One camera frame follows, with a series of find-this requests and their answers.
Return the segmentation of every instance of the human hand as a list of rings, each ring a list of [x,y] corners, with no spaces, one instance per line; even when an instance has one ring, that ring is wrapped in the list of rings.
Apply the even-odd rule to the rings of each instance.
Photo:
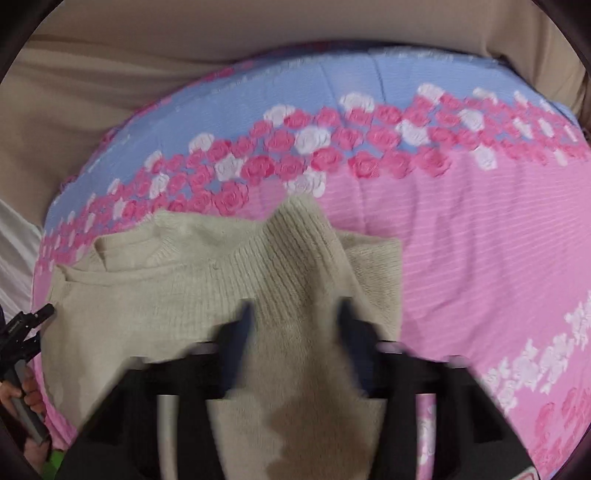
[[[45,415],[47,410],[41,392],[39,392],[39,385],[33,372],[27,368],[25,371],[25,380],[22,382],[22,390],[12,385],[10,382],[2,382],[0,384],[0,403],[14,418],[18,418],[17,411],[12,404],[13,398],[21,398],[24,395],[25,403],[31,410],[40,415]],[[47,459],[50,442],[37,445],[31,438],[25,441],[23,454],[31,466],[41,473],[43,465]]]
[[[2,406],[8,410],[10,415],[17,418],[17,411],[11,400],[13,398],[21,398],[24,392],[25,403],[29,405],[31,410],[40,415],[45,415],[47,409],[41,398],[41,392],[39,392],[37,380],[29,367],[27,367],[25,371],[25,377],[26,380],[22,382],[22,391],[10,382],[2,382],[0,384],[0,402],[2,403]]]

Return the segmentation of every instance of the beige fabric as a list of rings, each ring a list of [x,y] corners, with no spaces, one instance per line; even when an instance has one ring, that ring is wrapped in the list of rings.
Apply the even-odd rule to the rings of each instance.
[[[580,112],[584,68],[531,0],[65,0],[0,85],[0,197],[40,225],[59,182],[133,110],[245,56],[343,38],[505,56]]]
[[[46,388],[80,426],[129,357],[175,357],[254,299],[242,386],[210,403],[228,478],[367,478],[381,403],[354,386],[336,307],[352,296],[394,340],[400,281],[398,241],[335,232],[308,197],[264,224],[160,212],[54,270]]]

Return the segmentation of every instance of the ribbed knit fabric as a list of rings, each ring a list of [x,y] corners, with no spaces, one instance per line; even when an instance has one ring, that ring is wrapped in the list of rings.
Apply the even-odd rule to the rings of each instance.
[[[80,426],[132,356],[170,359],[255,302],[240,385],[210,402],[229,480],[367,476],[381,403],[360,397],[336,337],[351,296],[383,337],[400,331],[398,241],[334,231],[292,197],[265,223],[157,213],[54,269],[43,330],[47,391]]]

